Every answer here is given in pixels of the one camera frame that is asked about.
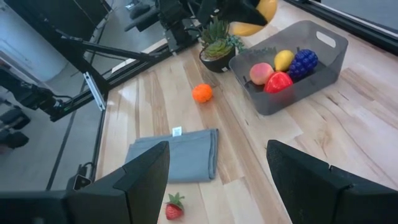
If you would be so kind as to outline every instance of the basket handle hole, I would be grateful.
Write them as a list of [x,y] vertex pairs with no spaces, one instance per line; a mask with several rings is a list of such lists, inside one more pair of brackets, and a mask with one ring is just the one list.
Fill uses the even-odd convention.
[[335,48],[336,47],[336,41],[333,40],[333,38],[329,37],[326,34],[323,34],[319,31],[317,31],[317,38],[318,40],[322,41],[323,43],[329,45],[330,47]]

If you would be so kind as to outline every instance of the toy fruit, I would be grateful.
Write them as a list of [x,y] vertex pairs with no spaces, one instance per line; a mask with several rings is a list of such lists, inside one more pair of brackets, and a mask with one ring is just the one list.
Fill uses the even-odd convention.
[[267,83],[274,69],[268,63],[258,63],[250,69],[250,79],[256,85]]
[[318,64],[318,57],[312,50],[300,50],[289,67],[289,75],[293,79],[302,78]]
[[177,193],[175,196],[169,194],[170,201],[166,205],[166,218],[168,220],[178,219],[184,214],[184,207],[180,201],[183,198],[185,197],[180,197],[180,193]]
[[268,79],[264,91],[267,93],[277,93],[291,85],[293,85],[293,81],[287,73],[275,72]]
[[204,103],[211,99],[213,90],[209,84],[199,84],[192,90],[192,97],[198,103]]
[[277,72],[287,71],[290,64],[292,63],[293,58],[294,54],[289,50],[283,50],[279,52],[274,59],[275,71]]
[[[256,9],[266,18],[266,21],[270,23],[276,13],[277,0],[260,0]],[[233,22],[232,33],[239,36],[249,36],[262,30],[265,26],[258,26],[254,24],[248,24],[244,22]]]

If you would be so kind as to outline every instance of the white tag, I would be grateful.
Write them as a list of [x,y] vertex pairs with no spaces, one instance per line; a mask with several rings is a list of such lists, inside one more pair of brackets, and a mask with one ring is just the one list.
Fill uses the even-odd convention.
[[182,134],[182,127],[181,126],[173,128],[173,130],[172,130],[172,136],[173,137],[180,136],[181,134]]

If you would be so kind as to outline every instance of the black plant pot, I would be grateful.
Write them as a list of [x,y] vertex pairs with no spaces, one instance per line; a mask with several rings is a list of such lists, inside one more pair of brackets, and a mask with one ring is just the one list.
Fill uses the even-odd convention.
[[200,61],[212,72],[222,73],[225,72],[225,69],[229,70],[229,61],[235,56],[235,48],[233,48],[228,54],[224,57],[221,57],[217,60],[203,60],[201,57],[201,53],[199,54]]

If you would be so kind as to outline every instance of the purple grapes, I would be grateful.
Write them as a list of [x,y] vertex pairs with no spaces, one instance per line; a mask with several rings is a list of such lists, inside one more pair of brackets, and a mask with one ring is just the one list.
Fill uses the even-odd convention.
[[312,50],[303,49],[297,52],[289,67],[289,75],[293,79],[303,78],[318,64],[318,57]]

